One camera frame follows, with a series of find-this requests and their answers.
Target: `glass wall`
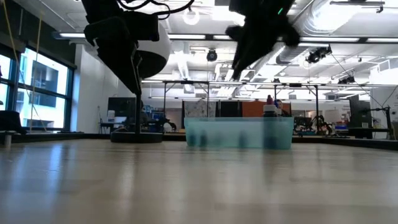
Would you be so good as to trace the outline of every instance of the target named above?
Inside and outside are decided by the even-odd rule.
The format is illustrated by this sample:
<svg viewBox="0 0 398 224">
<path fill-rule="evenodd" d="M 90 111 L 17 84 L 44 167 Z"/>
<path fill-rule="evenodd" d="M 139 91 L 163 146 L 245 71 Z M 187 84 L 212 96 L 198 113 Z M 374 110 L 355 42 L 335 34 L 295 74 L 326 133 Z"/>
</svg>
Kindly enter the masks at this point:
<svg viewBox="0 0 398 224">
<path fill-rule="evenodd" d="M 73 70 L 31 49 L 20 59 L 17 73 L 15 60 L 0 55 L 0 110 L 19 112 L 27 129 L 69 130 Z"/>
</svg>

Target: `black stand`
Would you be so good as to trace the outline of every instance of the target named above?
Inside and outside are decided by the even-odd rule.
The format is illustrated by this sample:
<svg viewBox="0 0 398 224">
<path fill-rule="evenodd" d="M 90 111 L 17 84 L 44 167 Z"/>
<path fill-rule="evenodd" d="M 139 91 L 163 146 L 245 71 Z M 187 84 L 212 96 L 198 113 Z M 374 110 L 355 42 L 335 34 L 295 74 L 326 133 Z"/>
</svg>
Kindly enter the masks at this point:
<svg viewBox="0 0 398 224">
<path fill-rule="evenodd" d="M 86 26 L 85 36 L 91 45 L 97 45 L 98 57 L 136 95 L 134 132 L 113 132 L 111 142 L 162 142 L 162 133 L 141 133 L 142 90 L 138 66 L 142 58 L 137 51 L 138 41 L 130 34 L 125 21 L 116 16 L 94 22 Z"/>
</svg>

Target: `ceiling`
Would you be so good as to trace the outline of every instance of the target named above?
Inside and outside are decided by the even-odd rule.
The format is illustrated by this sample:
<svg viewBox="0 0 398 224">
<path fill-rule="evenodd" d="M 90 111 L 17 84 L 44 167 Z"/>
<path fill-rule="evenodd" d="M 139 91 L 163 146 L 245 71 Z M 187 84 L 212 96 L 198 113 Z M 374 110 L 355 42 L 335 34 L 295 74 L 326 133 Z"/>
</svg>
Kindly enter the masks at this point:
<svg viewBox="0 0 398 224">
<path fill-rule="evenodd" d="M 75 0 L 14 0 L 26 8 L 31 13 L 39 16 L 44 14 L 44 21 L 62 32 L 81 32 L 87 25 L 85 10 L 81 2 Z M 342 36 L 342 37 L 398 37 L 398 1 L 383 0 L 386 2 L 384 11 L 376 13 L 378 7 L 359 6 L 354 9 L 347 6 L 333 6 L 327 11 L 330 0 L 296 0 L 295 5 L 290 9 L 288 16 L 294 22 L 294 26 L 303 35 L 317 36 Z M 169 0 L 172 7 L 185 4 L 188 0 Z M 224 34 L 228 26 L 234 25 L 237 21 L 228 20 L 224 16 L 221 20 L 214 20 L 213 16 L 220 15 L 228 11 L 226 6 L 229 1 L 222 0 L 197 0 L 192 9 L 197 11 L 200 19 L 195 25 L 188 25 L 184 17 L 192 18 L 194 15 L 184 16 L 183 12 L 173 14 L 169 19 L 162 21 L 162 25 L 168 33 L 173 34 Z M 148 5 L 141 11 L 152 13 L 163 11 L 159 6 Z M 217 42 L 217 41 L 174 41 L 172 52 L 167 66 L 159 75 L 153 79 L 167 78 L 174 79 L 176 72 L 179 71 L 179 58 L 174 55 L 174 46 L 183 43 L 188 46 L 185 50 L 185 60 L 190 74 L 196 71 L 207 71 L 208 73 L 217 72 L 228 73 L 228 68 L 220 69 L 221 65 L 230 64 L 234 57 L 236 43 Z M 216 62 L 207 62 L 206 55 L 208 49 L 216 49 L 219 57 Z M 330 82 L 332 78 L 338 79 L 345 74 L 345 70 L 354 70 L 355 76 L 359 79 L 367 79 L 369 69 L 378 63 L 385 62 L 389 57 L 398 55 L 398 44 L 331 44 L 333 51 L 331 55 L 324 58 L 320 63 L 311 65 L 305 64 L 304 58 L 308 52 L 316 49 L 316 46 L 303 48 L 299 54 L 296 52 L 294 59 L 288 65 L 274 65 L 268 57 L 255 64 L 253 70 L 255 75 L 248 73 L 251 80 L 257 82 L 269 82 L 277 77 L 282 82 Z"/>
</svg>

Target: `desk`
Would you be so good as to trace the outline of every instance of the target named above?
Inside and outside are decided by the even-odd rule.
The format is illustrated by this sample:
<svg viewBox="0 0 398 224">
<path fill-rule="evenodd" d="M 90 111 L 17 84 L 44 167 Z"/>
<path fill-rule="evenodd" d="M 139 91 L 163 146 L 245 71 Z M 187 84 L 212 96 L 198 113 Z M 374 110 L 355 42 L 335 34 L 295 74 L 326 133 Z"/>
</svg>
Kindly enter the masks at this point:
<svg viewBox="0 0 398 224">
<path fill-rule="evenodd" d="M 348 128 L 348 132 L 350 136 L 355 136 L 355 138 L 372 139 L 372 134 L 375 132 L 391 133 L 391 130 L 387 128 Z"/>
<path fill-rule="evenodd" d="M 112 132 L 112 129 L 115 125 L 124 125 L 123 123 L 116 123 L 116 122 L 99 122 L 99 130 L 98 134 L 102 134 L 102 128 L 104 128 L 104 134 L 106 134 L 106 129 L 109 128 L 109 133 Z"/>
</svg>

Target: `translucent plastic bin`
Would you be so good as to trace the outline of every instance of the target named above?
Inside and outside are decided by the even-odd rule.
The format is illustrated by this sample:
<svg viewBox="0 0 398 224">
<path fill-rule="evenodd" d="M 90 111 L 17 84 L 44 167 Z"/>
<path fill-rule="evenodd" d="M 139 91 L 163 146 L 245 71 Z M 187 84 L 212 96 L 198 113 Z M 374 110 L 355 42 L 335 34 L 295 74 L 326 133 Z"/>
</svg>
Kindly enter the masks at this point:
<svg viewBox="0 0 398 224">
<path fill-rule="evenodd" d="M 185 118 L 192 147 L 290 149 L 293 118 Z"/>
</svg>

